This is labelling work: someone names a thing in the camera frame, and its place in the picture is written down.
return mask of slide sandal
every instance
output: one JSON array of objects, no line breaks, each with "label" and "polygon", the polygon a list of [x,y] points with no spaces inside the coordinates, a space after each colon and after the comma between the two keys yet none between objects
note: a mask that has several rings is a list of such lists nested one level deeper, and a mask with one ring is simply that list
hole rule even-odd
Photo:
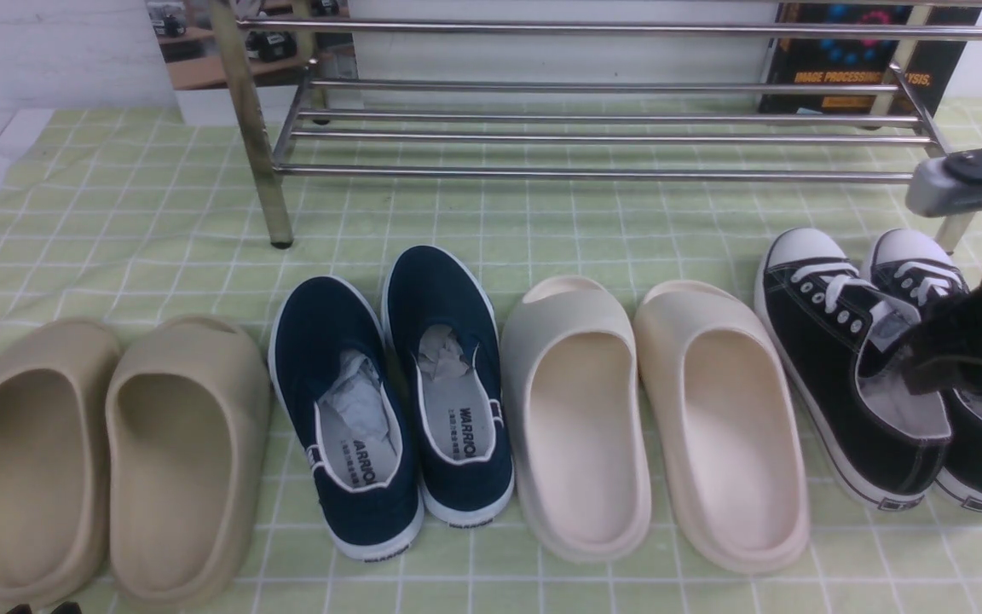
[{"label": "slide sandal", "polygon": [[551,277],[503,330],[503,392],[529,527],[572,562],[618,559],[650,527],[635,338],[600,284]]},{"label": "slide sandal", "polygon": [[260,350],[211,316],[164,323],[124,353],[109,385],[110,559],[126,597],[199,603],[248,554],[268,439]]},{"label": "slide sandal", "polygon": [[729,571],[794,563],[810,539],[806,469],[760,320],[717,287],[671,281],[644,296],[635,339],[679,528]]},{"label": "slide sandal", "polygon": [[0,606],[42,607],[97,572],[108,548],[108,381],[116,335],[71,318],[0,356]]}]

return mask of metal shoe rack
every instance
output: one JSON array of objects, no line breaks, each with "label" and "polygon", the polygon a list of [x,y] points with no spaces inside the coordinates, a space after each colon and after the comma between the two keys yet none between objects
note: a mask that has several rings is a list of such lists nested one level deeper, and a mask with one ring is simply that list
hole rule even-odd
[{"label": "metal shoe rack", "polygon": [[[211,0],[211,20],[222,64],[226,69],[230,96],[234,101],[245,150],[256,179],[258,195],[272,245],[283,249],[293,242],[290,218],[281,190],[285,175],[332,177],[429,177],[468,179],[560,179],[560,180],[658,180],[658,182],[858,182],[907,183],[910,172],[887,171],[701,171],[701,170],[582,170],[581,168],[475,167],[475,166],[371,166],[295,164],[290,162],[290,145],[296,139],[331,141],[395,141],[434,143],[511,143],[511,144],[638,144],[693,147],[693,145],[835,145],[835,147],[915,147],[928,155],[950,151],[934,118],[920,102],[915,89],[904,77],[919,40],[973,40],[982,42],[982,26],[925,25],[931,7],[982,7],[982,0],[843,0],[845,4],[914,4],[905,25],[838,25],[838,24],[685,24],[685,23],[572,23],[572,22],[490,22],[490,20],[352,20],[310,16],[308,0],[295,0],[295,13],[283,16],[238,16],[235,0]],[[297,87],[292,107],[272,148],[264,127],[260,98],[252,81],[246,58],[243,32],[289,31],[297,33],[297,42],[305,53],[303,80]],[[523,34],[523,35],[634,35],[634,36],[706,36],[706,38],[831,38],[899,40],[892,65],[883,82],[870,85],[761,83],[523,83],[523,82],[441,82],[382,81],[323,78],[317,74],[317,59],[312,54],[316,32],[425,32],[425,34]],[[647,95],[746,95],[802,94],[873,96],[870,116],[858,115],[702,115],[702,113],[662,113],[661,115],[549,115],[549,113],[483,113],[483,112],[409,112],[409,110],[339,110],[328,109],[328,90],[424,90],[425,92],[484,93],[600,93]],[[911,116],[888,116],[886,113],[897,96],[907,98],[915,112]],[[330,120],[448,122],[449,124],[484,124],[484,122],[517,122],[518,124],[606,124],[606,125],[861,125],[911,129],[911,135],[732,135],[731,133],[690,133],[690,135],[638,135],[638,133],[601,133],[601,135],[564,135],[564,133],[505,133],[416,130],[355,130],[321,127]],[[307,125],[312,120],[315,125]],[[972,214],[956,215],[944,220],[939,229],[939,244],[947,250],[956,247],[971,222]]]}]

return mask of white rubber sole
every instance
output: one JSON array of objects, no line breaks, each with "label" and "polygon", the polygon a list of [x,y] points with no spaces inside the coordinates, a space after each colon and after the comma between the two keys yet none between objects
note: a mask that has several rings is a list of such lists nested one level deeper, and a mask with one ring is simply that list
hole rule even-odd
[{"label": "white rubber sole", "polygon": [[[358,291],[358,288],[352,287],[350,282],[347,280],[340,279],[340,277],[335,275],[324,276],[330,277],[330,279],[342,283],[345,287],[347,287],[347,290],[350,290],[356,297],[358,297],[359,302],[362,303],[363,307],[366,307],[366,311],[369,312],[370,317],[373,319],[373,325],[378,329],[378,337],[382,339],[382,342],[384,342],[385,335],[381,329],[381,322],[378,321],[378,315],[374,314],[373,307],[370,306],[369,300],[366,300],[366,297],[362,296],[362,293]],[[290,415],[290,411],[287,408],[286,399],[283,397],[283,389],[280,388],[280,378],[278,378],[278,374],[275,372],[275,339],[277,337],[278,330],[280,330],[280,319],[283,319],[283,312],[286,310],[287,302],[289,302],[289,300],[290,295],[287,295],[287,297],[283,300],[283,304],[280,305],[280,310],[278,310],[277,314],[275,315],[275,321],[272,322],[272,334],[270,334],[270,340],[268,342],[268,373],[270,374],[270,378],[272,378],[272,388],[275,389],[275,397],[278,399],[278,401],[280,401],[280,406],[288,416]],[[339,537],[332,532],[331,527],[328,527],[328,535],[332,538],[332,543],[335,543],[336,549],[338,549],[339,552],[344,553],[344,555],[350,557],[351,559],[372,563],[375,562],[375,560],[392,559],[392,557],[406,551],[406,549],[412,545],[412,542],[419,534],[419,529],[422,528],[422,524],[424,523],[424,517],[424,502],[420,497],[419,507],[412,522],[407,525],[404,531],[397,534],[397,536],[392,537],[392,539],[383,544],[349,544],[343,540],[340,540]]]},{"label": "white rubber sole", "polygon": [[982,513],[982,493],[962,484],[960,479],[954,478],[954,474],[948,472],[944,467],[942,471],[939,471],[939,477],[935,478],[934,485],[947,499],[955,502],[958,506],[970,510],[970,512]]},{"label": "white rubber sole", "polygon": [[347,542],[340,540],[335,533],[332,533],[332,528],[328,527],[328,535],[332,538],[332,543],[336,545],[336,549],[348,559],[361,560],[362,563],[379,563],[382,560],[393,559],[393,557],[404,554],[406,549],[412,547],[412,543],[416,541],[416,536],[419,534],[419,530],[422,529],[422,524],[424,523],[425,509],[424,502],[422,498],[419,498],[419,507],[416,509],[416,516],[412,519],[412,523],[407,525],[407,527],[399,532],[397,536],[393,539],[388,540],[383,544],[372,544],[367,545],[367,547],[360,547],[360,545],[348,544]]},{"label": "white rubber sole", "polygon": [[768,335],[771,335],[771,342],[774,343],[779,357],[783,359],[783,366],[786,367],[787,376],[794,382],[794,388],[798,391],[799,396],[802,397],[802,401],[808,408],[808,412],[810,412],[813,426],[816,428],[817,434],[821,437],[823,444],[825,444],[825,452],[829,454],[829,458],[831,459],[835,482],[854,501],[858,501],[870,509],[877,509],[882,512],[903,512],[905,509],[911,509],[919,505],[919,502],[923,501],[923,497],[927,493],[898,495],[896,493],[889,493],[888,490],[880,489],[880,487],[870,484],[868,479],[863,478],[862,474],[854,469],[854,465],[843,454],[843,450],[839,447],[839,442],[835,440],[835,435],[833,435],[833,432],[829,428],[829,421],[825,419],[821,407],[813,400],[813,396],[806,382],[802,380],[801,374],[794,368],[794,363],[791,362],[786,347],[783,347],[783,342],[775,334],[774,327],[771,327],[771,318],[768,317],[767,303],[764,297],[764,271],[767,268],[767,259],[770,255],[771,248],[761,258],[760,268],[756,271],[753,310],[756,311],[756,315],[760,318],[760,321],[764,323],[764,328],[767,330]]},{"label": "white rubber sole", "polygon": [[419,492],[426,501],[426,509],[430,510],[431,516],[445,522],[454,529],[472,529],[490,524],[496,516],[510,505],[510,498],[514,495],[514,473],[511,470],[510,484],[506,486],[506,492],[501,497],[495,499],[491,505],[481,509],[474,509],[471,512],[461,512],[441,504],[430,491],[426,489],[426,484],[422,479],[419,481]]},{"label": "white rubber sole", "polygon": [[[494,327],[495,343],[498,344],[499,323],[496,322],[494,319],[494,307],[491,306],[491,298],[488,296],[488,293],[483,291],[483,286],[480,285],[479,280],[476,279],[476,276],[472,274],[471,270],[468,269],[468,267],[466,267],[464,262],[461,262],[459,258],[452,255],[452,253],[447,252],[447,250],[441,249],[440,247],[437,246],[417,245],[412,247],[429,247],[429,248],[437,249],[439,250],[439,252],[444,253],[444,255],[447,255],[450,258],[452,258],[452,260],[456,262],[456,264],[460,267],[461,271],[464,271],[465,275],[468,275],[468,279],[472,280],[472,285],[475,285],[476,290],[480,292],[480,297],[483,298],[484,306],[487,306],[488,308],[488,315],[491,316],[491,326]],[[395,271],[395,269],[396,269],[396,262],[394,261],[392,267],[389,267],[389,274],[385,276],[385,284],[381,288],[381,322],[385,326],[384,328],[385,343],[387,343],[389,347],[392,347],[393,350],[396,350],[396,346],[393,345],[393,329],[392,326],[389,324],[389,284],[392,283],[393,281],[393,271]]]}]

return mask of white rubber toe cap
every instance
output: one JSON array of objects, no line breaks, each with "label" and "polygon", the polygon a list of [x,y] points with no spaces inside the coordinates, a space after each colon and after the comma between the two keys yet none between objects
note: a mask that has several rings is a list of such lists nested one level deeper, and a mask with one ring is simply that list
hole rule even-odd
[{"label": "white rubber toe cap", "polygon": [[881,235],[877,248],[871,258],[873,265],[886,262],[903,262],[908,260],[934,260],[944,262],[952,267],[954,261],[931,237],[920,233],[919,230],[894,229]]},{"label": "white rubber toe cap", "polygon": [[775,240],[768,255],[767,267],[807,258],[846,258],[846,254],[821,230],[791,229]]}]

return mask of black sneaker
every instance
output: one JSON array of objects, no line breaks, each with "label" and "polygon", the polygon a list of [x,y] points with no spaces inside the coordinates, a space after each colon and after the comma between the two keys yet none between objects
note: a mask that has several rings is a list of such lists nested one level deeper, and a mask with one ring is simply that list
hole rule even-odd
[{"label": "black sneaker", "polygon": [[[862,277],[923,315],[944,296],[969,291],[962,272],[938,242],[908,229],[889,230],[874,241],[862,264]],[[942,398],[954,440],[938,485],[958,505],[982,512],[982,392],[950,390]]]},{"label": "black sneaker", "polygon": [[886,512],[919,504],[950,442],[942,399],[909,394],[898,368],[896,341],[919,311],[858,279],[843,250],[815,229],[772,242],[755,307],[843,489]]}]

